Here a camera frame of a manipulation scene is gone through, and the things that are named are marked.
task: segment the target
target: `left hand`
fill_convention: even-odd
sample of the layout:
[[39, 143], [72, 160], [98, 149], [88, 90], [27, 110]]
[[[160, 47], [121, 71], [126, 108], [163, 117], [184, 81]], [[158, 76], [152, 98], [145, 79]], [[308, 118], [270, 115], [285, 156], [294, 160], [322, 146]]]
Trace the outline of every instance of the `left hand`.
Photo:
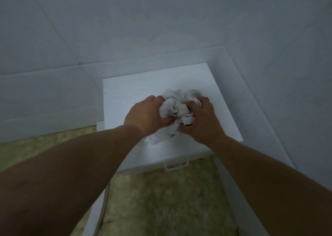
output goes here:
[[171, 125], [176, 117], [162, 118], [159, 108], [165, 101], [163, 96], [153, 95], [136, 103], [124, 119], [124, 125], [132, 125], [138, 128], [143, 137], [155, 133], [158, 129]]

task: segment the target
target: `crumpled towel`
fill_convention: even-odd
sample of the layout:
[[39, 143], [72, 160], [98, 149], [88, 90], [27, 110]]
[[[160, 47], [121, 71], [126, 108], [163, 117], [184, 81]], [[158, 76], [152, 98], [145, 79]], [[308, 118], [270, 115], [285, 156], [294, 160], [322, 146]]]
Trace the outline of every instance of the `crumpled towel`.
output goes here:
[[160, 107], [160, 116], [162, 118], [168, 116], [176, 116], [177, 119], [170, 126], [159, 129], [152, 135], [149, 135], [143, 139], [144, 142], [157, 144], [161, 141], [168, 140], [171, 138], [178, 137], [180, 135], [180, 125], [190, 125], [193, 123], [194, 116], [190, 112], [185, 101], [193, 100], [202, 108], [201, 102], [196, 99], [201, 93], [198, 90], [189, 90], [184, 93], [181, 89], [172, 91], [166, 90], [162, 96], [166, 99], [165, 102]]

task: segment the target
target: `marble floor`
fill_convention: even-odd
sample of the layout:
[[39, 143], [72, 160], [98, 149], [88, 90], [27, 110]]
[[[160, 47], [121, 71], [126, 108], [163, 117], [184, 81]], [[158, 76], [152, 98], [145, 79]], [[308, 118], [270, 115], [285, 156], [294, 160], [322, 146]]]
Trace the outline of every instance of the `marble floor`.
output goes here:
[[[0, 144], [0, 171], [96, 127]], [[80, 236], [90, 210], [75, 227]], [[98, 235], [238, 235], [213, 157], [187, 167], [140, 175], [116, 174]]]

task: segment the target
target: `white handle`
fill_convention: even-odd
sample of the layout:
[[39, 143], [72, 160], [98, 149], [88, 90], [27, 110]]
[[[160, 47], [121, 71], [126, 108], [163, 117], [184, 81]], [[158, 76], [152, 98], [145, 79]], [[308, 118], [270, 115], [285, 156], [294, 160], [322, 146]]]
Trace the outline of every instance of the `white handle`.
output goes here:
[[174, 171], [174, 170], [177, 170], [179, 168], [183, 168], [185, 166], [188, 166], [189, 165], [189, 162], [188, 162], [188, 158], [186, 159], [186, 163], [182, 165], [182, 163], [180, 163], [180, 166], [177, 166], [177, 167], [174, 167], [174, 168], [168, 168], [166, 163], [164, 164], [164, 170], [165, 171]]

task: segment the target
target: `hand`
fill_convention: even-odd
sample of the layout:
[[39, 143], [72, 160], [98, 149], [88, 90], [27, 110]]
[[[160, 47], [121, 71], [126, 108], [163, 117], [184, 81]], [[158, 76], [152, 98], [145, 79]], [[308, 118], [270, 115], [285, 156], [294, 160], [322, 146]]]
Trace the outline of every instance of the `hand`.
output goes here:
[[155, 133], [158, 129], [171, 125], [176, 117], [162, 118], [159, 108], [165, 101], [163, 96], [153, 95], [136, 103], [124, 119], [124, 125], [132, 125], [138, 128], [143, 137]]
[[209, 98], [198, 96], [197, 99], [202, 102], [203, 108], [200, 108], [194, 101], [185, 102], [194, 113], [195, 119], [190, 126], [181, 124], [181, 131], [208, 147], [218, 140], [227, 140], [228, 137], [214, 113], [214, 108]]

